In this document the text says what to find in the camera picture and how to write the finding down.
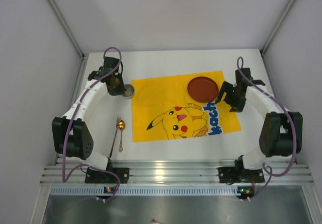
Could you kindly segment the small clear glass cup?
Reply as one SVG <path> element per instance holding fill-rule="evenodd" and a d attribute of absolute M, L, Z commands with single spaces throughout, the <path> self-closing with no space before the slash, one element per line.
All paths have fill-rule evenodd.
<path fill-rule="evenodd" d="M 124 85 L 124 88 L 125 88 L 125 92 L 124 94 L 122 95 L 124 99 L 132 99 L 135 95 L 135 88 L 132 84 L 125 84 Z"/>

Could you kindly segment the yellow Pikachu placemat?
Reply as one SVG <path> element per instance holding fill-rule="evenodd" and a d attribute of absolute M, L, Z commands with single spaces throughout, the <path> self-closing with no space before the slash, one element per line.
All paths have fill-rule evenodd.
<path fill-rule="evenodd" d="M 187 139 L 240 131 L 237 115 L 224 102 L 198 103 L 188 94 L 188 83 L 207 77 L 221 86 L 221 71 L 133 80 L 131 102 L 134 142 Z"/>

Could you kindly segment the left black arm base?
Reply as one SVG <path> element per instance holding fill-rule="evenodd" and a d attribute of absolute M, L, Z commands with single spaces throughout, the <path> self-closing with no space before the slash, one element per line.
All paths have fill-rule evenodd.
<path fill-rule="evenodd" d="M 128 183 L 129 168 L 113 168 L 112 173 L 119 178 L 120 184 Z M 116 184 L 117 179 L 111 174 L 103 173 L 92 169 L 87 169 L 85 183 L 87 184 Z"/>

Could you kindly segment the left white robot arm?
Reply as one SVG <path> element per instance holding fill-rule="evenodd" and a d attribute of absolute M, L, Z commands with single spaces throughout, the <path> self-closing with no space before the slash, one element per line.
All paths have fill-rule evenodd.
<path fill-rule="evenodd" d="M 107 170 L 109 158 L 94 149 L 94 140 L 86 121 L 90 120 L 95 107 L 107 94 L 120 96 L 125 93 L 121 60 L 105 56 L 103 65 L 88 76 L 85 87 L 62 116 L 52 121 L 55 151 L 67 157 L 81 160 L 82 164 L 95 169 Z"/>

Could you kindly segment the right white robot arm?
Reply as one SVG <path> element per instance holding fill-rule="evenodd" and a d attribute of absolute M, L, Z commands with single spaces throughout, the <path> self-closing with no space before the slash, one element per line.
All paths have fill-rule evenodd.
<path fill-rule="evenodd" d="M 215 102 L 220 101 L 236 113 L 242 112 L 246 103 L 251 103 L 264 120 L 258 145 L 240 158 L 245 169 L 257 169 L 274 156 L 290 157 L 295 161 L 302 150 L 303 117 L 282 106 L 262 80 L 251 76 L 249 68 L 235 71 L 235 84 L 222 84 Z"/>

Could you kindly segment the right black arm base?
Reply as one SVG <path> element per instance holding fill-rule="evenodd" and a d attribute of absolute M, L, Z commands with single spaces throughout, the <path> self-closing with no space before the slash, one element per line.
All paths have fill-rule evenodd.
<path fill-rule="evenodd" d="M 218 168 L 219 182 L 232 185 L 234 183 L 264 183 L 265 178 L 261 169 L 245 170 L 235 167 Z"/>

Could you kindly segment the red round plate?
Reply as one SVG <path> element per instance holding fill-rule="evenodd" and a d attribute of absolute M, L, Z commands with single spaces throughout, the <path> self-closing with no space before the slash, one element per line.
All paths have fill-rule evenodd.
<path fill-rule="evenodd" d="M 199 103 L 208 103 L 217 98 L 219 87 L 211 78 L 201 76 L 189 81 L 187 91 L 193 100 Z"/>

